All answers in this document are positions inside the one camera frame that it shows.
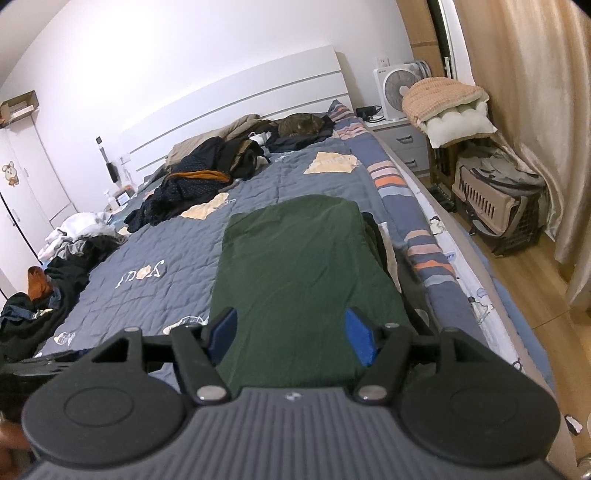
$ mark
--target curtain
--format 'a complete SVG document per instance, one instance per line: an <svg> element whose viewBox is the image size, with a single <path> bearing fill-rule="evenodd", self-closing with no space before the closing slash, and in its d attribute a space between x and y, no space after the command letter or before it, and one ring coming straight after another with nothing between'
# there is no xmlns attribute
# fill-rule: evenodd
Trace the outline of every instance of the curtain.
<svg viewBox="0 0 591 480"><path fill-rule="evenodd" d="M591 297L591 20L571 0L454 0L498 141L550 191L566 299Z"/></svg>

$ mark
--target green fabric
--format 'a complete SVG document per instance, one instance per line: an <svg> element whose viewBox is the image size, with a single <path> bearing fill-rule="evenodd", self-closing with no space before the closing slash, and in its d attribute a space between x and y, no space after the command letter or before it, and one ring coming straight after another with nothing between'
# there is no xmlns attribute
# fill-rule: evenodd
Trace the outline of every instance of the green fabric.
<svg viewBox="0 0 591 480"><path fill-rule="evenodd" d="M345 308L407 325L400 293L379 261L355 202L308 195L230 218L211 313L238 312L217 370L242 387L354 385L364 367L345 334Z"/></svg>

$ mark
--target pet carrier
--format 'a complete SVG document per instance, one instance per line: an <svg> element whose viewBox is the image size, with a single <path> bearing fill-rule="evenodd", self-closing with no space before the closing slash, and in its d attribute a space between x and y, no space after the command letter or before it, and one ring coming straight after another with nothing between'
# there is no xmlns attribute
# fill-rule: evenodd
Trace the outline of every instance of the pet carrier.
<svg viewBox="0 0 591 480"><path fill-rule="evenodd" d="M470 234L494 241L496 255L536 243L545 227L544 180L517 170L499 148L470 144L458 158L452 190Z"/></svg>

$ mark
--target headboard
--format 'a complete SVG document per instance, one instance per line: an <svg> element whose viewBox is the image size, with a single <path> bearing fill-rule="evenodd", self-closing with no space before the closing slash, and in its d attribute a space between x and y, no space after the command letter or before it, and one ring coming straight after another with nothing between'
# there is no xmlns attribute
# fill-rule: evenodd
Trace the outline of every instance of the headboard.
<svg viewBox="0 0 591 480"><path fill-rule="evenodd" d="M129 153L125 167L139 183L182 140L248 113L276 119L326 112L334 99L351 107L332 46L271 60L195 90L127 128L119 139Z"/></svg>

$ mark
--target nightstand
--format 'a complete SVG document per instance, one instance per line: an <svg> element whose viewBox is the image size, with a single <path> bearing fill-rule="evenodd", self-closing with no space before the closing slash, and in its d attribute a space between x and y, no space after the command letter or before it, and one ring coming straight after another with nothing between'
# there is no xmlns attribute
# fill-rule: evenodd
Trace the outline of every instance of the nightstand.
<svg viewBox="0 0 591 480"><path fill-rule="evenodd" d="M429 170L427 138L414 128L406 118L382 120L365 125L394 150L397 156L415 173Z"/></svg>

